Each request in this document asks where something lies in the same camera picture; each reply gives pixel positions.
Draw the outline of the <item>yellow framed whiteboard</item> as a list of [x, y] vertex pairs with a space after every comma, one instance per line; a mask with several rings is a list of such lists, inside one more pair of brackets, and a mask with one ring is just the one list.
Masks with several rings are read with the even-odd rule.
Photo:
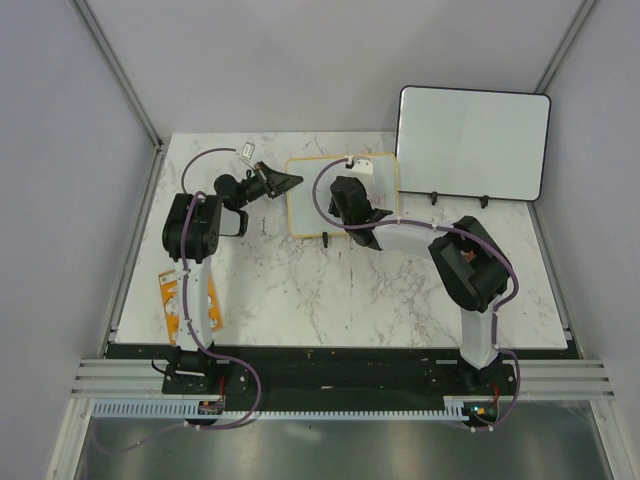
[[[371, 206], [390, 210], [393, 215], [396, 215], [399, 211], [397, 159], [392, 153], [355, 155], [357, 160], [363, 160], [365, 157], [370, 159], [373, 164], [372, 178], [362, 181], [367, 189]], [[324, 167], [338, 159], [341, 159], [341, 156], [305, 157], [292, 158], [285, 163], [287, 174], [303, 178], [301, 184], [286, 193], [291, 236], [296, 238], [321, 237], [323, 233], [327, 233], [329, 236], [346, 235], [344, 230], [330, 225], [317, 213], [312, 198], [312, 186], [319, 173]], [[352, 170], [341, 163], [330, 168], [321, 176], [316, 192], [319, 206], [325, 215], [329, 216], [330, 185], [337, 176], [352, 175]]]

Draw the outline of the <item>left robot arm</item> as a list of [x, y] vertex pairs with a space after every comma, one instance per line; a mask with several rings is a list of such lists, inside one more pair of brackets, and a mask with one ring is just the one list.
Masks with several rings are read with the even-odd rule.
[[259, 162], [238, 180], [219, 176], [214, 192], [175, 195], [162, 231], [162, 245], [175, 262], [178, 330], [176, 346], [165, 357], [165, 393], [210, 393], [221, 374], [210, 356], [213, 330], [209, 317], [211, 260], [222, 237], [243, 237], [248, 227], [244, 207], [262, 197], [275, 199], [303, 182]]

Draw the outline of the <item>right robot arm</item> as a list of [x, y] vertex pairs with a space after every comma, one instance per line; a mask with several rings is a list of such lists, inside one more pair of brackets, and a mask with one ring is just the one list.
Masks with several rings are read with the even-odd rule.
[[461, 309], [465, 361], [458, 381], [467, 392], [483, 392], [494, 381], [491, 364], [497, 359], [497, 312], [513, 300], [519, 281], [510, 261], [481, 223], [465, 216], [453, 225], [434, 225], [390, 218], [389, 210], [371, 206], [364, 184], [338, 176], [330, 186], [329, 214], [341, 220], [355, 242], [376, 251], [398, 251], [431, 260], [449, 295]]

